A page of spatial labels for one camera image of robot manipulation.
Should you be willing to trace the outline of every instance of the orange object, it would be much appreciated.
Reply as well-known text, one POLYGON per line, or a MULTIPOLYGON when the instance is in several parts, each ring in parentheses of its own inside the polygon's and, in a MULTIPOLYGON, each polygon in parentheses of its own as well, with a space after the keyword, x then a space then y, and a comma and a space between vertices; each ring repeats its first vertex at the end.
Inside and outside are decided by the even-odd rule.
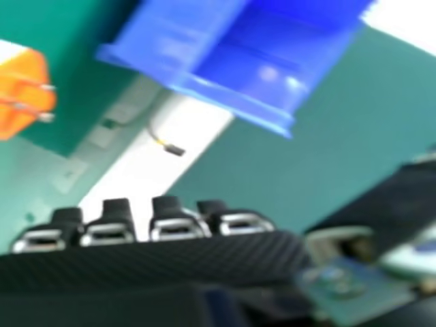
POLYGON ((0 140, 36 120, 50 121, 54 89, 42 53, 0 40, 0 140))

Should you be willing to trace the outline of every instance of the blue container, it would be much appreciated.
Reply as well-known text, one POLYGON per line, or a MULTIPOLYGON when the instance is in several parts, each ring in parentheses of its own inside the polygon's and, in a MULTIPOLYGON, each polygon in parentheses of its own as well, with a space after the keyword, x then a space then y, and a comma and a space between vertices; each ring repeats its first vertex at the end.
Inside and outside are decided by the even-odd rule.
POLYGON ((371 0, 150 0, 98 58, 284 136, 371 0))

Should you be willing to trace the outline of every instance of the green surface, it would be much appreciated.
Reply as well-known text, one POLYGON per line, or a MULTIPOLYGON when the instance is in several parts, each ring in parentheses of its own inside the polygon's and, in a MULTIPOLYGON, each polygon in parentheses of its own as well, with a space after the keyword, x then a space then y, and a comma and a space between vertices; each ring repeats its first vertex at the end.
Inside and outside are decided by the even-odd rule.
POLYGON ((298 111, 293 140, 235 121, 170 190, 301 232, 436 141, 436 58, 370 28, 298 111))
POLYGON ((37 123, 0 143, 0 252, 52 208, 77 204, 165 97, 154 82, 93 58, 136 2, 0 0, 0 38, 45 54, 59 97, 53 124, 37 123), (103 149, 87 136, 114 106, 134 108, 139 118, 103 149))

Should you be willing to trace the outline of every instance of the blue plastic bin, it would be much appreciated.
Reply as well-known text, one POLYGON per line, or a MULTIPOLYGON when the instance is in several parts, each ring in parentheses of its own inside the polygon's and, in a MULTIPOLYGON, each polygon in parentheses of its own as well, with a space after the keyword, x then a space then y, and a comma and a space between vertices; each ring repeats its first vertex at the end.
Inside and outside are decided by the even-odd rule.
POLYGON ((149 0, 103 61, 289 136, 371 0, 149 0))

